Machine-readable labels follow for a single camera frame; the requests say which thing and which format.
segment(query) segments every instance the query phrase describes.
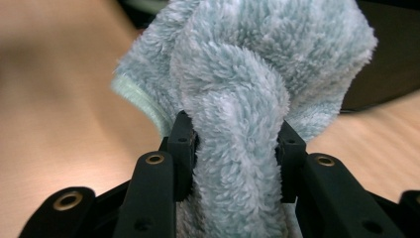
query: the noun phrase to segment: table surface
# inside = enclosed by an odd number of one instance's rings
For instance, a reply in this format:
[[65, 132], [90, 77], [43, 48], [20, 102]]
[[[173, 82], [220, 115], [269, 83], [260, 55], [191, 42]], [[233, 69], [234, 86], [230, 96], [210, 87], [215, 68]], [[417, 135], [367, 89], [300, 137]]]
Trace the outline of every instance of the table surface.
[[[122, 183], [158, 147], [154, 125], [109, 88], [136, 36], [113, 1], [0, 2], [0, 237], [16, 237], [62, 188]], [[396, 201], [420, 189], [419, 104], [415, 92], [341, 115], [308, 151]]]

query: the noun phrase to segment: light blue towel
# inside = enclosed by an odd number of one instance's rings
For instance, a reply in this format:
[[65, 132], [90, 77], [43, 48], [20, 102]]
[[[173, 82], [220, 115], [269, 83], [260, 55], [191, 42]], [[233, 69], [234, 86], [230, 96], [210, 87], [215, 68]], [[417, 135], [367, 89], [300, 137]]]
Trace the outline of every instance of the light blue towel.
[[280, 204], [276, 136], [305, 140], [339, 112], [370, 60], [353, 0], [172, 0], [122, 58], [113, 88], [167, 136], [185, 110], [200, 138], [180, 237], [294, 237]]

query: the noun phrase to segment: fuzzy towel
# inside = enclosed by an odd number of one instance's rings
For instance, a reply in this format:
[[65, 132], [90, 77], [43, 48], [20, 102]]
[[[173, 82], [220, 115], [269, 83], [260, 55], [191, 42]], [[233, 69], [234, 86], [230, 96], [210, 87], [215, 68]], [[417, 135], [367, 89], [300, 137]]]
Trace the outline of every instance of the fuzzy towel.
[[113, 88], [167, 136], [185, 110], [200, 138], [180, 237], [291, 237], [274, 157], [285, 119], [308, 141], [336, 117], [376, 45], [353, 0], [172, 0]]

